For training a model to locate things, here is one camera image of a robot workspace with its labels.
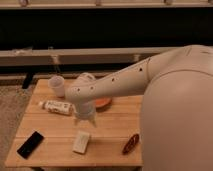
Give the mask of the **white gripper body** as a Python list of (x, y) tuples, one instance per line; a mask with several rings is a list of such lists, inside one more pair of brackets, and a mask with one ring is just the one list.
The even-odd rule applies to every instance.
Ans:
[(95, 103), (90, 101), (74, 105), (74, 114), (78, 120), (93, 120), (96, 114)]

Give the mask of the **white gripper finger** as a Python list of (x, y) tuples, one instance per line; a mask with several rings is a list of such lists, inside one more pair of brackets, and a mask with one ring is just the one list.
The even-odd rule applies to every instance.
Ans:
[(88, 119), (88, 121), (93, 125), (93, 127), (95, 127), (95, 128), (97, 127), (95, 117), (90, 117)]

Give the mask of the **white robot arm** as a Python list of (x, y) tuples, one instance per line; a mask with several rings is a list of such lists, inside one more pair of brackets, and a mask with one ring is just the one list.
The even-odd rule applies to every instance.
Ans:
[(143, 171), (213, 171), (213, 48), (190, 45), (90, 83), (73, 83), (74, 105), (142, 95)]

